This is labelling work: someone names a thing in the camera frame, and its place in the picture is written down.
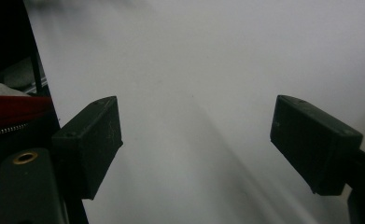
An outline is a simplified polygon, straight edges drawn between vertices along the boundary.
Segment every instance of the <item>machine part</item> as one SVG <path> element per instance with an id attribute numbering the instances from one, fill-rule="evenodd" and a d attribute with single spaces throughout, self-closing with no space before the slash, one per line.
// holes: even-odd
<path id="1" fill-rule="evenodd" d="M 317 107 L 294 97 L 277 97 L 271 141 L 313 193 L 340 195 L 349 160 L 362 134 Z"/>
<path id="2" fill-rule="evenodd" d="M 68 223 L 46 149 L 24 150 L 2 162 L 0 223 Z"/>
<path id="3" fill-rule="evenodd" d="M 97 100 L 52 136 L 65 197 L 94 199 L 121 141 L 116 96 Z"/>

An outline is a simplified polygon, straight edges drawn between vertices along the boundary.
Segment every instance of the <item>white surface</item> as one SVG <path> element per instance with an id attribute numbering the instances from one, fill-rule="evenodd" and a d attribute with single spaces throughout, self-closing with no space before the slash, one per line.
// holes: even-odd
<path id="1" fill-rule="evenodd" d="M 313 195 L 269 133 L 287 94 L 365 134 L 365 1 L 27 8 L 62 125 L 119 98 L 125 145 L 85 202 L 91 223 L 348 222 L 345 201 Z"/>

